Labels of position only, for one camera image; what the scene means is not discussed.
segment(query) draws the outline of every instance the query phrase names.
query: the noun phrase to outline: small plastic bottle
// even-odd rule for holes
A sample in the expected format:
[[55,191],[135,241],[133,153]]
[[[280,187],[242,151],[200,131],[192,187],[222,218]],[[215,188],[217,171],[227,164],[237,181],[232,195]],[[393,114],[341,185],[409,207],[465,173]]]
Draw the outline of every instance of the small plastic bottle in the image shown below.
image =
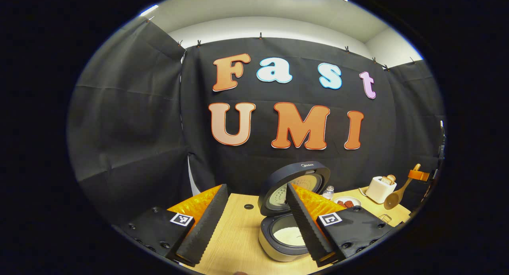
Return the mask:
[[332,197],[334,197],[334,187],[328,186],[326,190],[324,190],[322,197],[328,199],[329,201],[332,200]]

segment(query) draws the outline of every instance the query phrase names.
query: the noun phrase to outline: ceiling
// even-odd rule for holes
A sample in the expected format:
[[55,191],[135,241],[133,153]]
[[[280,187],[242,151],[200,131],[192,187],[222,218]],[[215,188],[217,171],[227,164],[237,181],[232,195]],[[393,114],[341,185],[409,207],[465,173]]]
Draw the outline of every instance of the ceiling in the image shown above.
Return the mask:
[[376,16],[344,0],[165,0],[146,17],[165,32],[215,19],[247,16],[305,21],[366,43],[388,28]]

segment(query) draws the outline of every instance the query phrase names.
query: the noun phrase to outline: black backdrop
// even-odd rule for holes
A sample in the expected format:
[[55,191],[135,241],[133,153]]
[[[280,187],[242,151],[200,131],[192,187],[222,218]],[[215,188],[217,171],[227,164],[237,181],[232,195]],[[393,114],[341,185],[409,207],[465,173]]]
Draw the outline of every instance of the black backdrop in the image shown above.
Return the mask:
[[69,156],[85,194],[111,223],[192,196],[180,122],[183,54],[138,17],[96,51],[76,84]]
[[[237,87],[214,92],[216,59],[249,54],[243,63]],[[263,82],[256,77],[262,59],[276,57],[289,62],[288,83]],[[340,68],[342,86],[333,90],[319,82],[318,65],[330,63]],[[373,78],[375,99],[369,99],[359,74]],[[251,135],[240,146],[224,145],[211,133],[211,103],[228,103],[226,130],[236,134],[239,114],[235,104],[256,105],[251,115]],[[330,109],[324,150],[271,146],[278,129],[274,104],[294,103],[302,119],[314,105]],[[416,163],[433,173],[438,165],[439,121],[443,106],[438,84],[424,61],[399,65],[384,71],[380,64],[355,53],[309,41],[283,38],[243,38],[205,43],[186,50],[182,66],[182,123],[189,144],[189,163],[199,190],[227,183],[233,192],[257,195],[262,182],[275,170],[299,161],[319,161],[331,170],[329,183],[336,191],[368,186],[375,176],[394,174],[403,185]],[[346,150],[350,120],[347,113],[364,114],[357,150]],[[404,197],[414,209],[426,192],[427,184],[412,183]]]

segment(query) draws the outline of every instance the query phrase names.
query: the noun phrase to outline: plate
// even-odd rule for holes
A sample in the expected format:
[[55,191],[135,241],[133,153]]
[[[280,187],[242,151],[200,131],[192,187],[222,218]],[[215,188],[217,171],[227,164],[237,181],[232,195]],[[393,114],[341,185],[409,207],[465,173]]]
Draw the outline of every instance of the plate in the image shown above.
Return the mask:
[[358,205],[358,206],[362,206],[362,203],[360,202],[360,200],[354,198],[354,197],[338,197],[336,199],[333,200],[335,203],[338,203],[338,201],[342,201],[343,203],[347,202],[347,201],[352,201],[353,205]]

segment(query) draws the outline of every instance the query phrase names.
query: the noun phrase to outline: wooden ladle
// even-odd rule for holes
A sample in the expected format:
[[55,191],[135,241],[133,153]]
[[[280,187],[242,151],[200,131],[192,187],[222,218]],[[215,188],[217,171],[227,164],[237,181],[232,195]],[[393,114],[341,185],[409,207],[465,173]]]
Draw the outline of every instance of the wooden ladle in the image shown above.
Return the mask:
[[[415,165],[414,170],[419,170],[420,163]],[[403,193],[405,192],[405,188],[407,188],[408,184],[412,181],[412,178],[408,178],[405,185],[400,188],[399,190],[393,192],[392,194],[388,195],[385,198],[385,202],[383,203],[383,206],[385,209],[393,209],[396,207],[396,205],[400,204],[401,199],[403,198]]]

